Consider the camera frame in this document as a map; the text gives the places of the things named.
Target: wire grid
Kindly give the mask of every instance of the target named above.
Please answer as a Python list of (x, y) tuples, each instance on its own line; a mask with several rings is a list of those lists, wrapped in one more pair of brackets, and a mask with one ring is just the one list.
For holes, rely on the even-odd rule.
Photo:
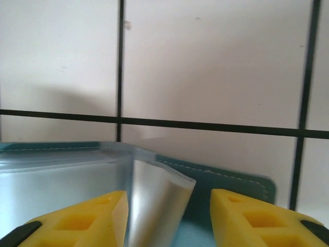
[(121, 141), (122, 125), (157, 126), (157, 127), (167, 127), (167, 128), (210, 130), (210, 131), (297, 137), (295, 160), (294, 160), (294, 171), (293, 171), (293, 177), (292, 177), (292, 183), (290, 189), (290, 202), (289, 202), (289, 208), (291, 210), (296, 210), (298, 190), (300, 184), (300, 174), (302, 169), (304, 140), (305, 138), (329, 139), (329, 131), (306, 129), (309, 96), (310, 96), (310, 90), (312, 84), (314, 55), (315, 55), (316, 40), (318, 34), (318, 23), (319, 23), (320, 11), (321, 11), (321, 0), (313, 0), (313, 4), (312, 4), (312, 14), (310, 17), (309, 31), (308, 31), (307, 55), (305, 58), (305, 66), (304, 66), (303, 91), (302, 91), (301, 104), (300, 104), (299, 124), (297, 129), (122, 117), (124, 11), (125, 11), (125, 0), (119, 0), (117, 113), (115, 117), (53, 113), (53, 112), (16, 111), (16, 110), (5, 110), (5, 109), (0, 109), (0, 115), (113, 123), (116, 124), (117, 126), (116, 127), (117, 142)]

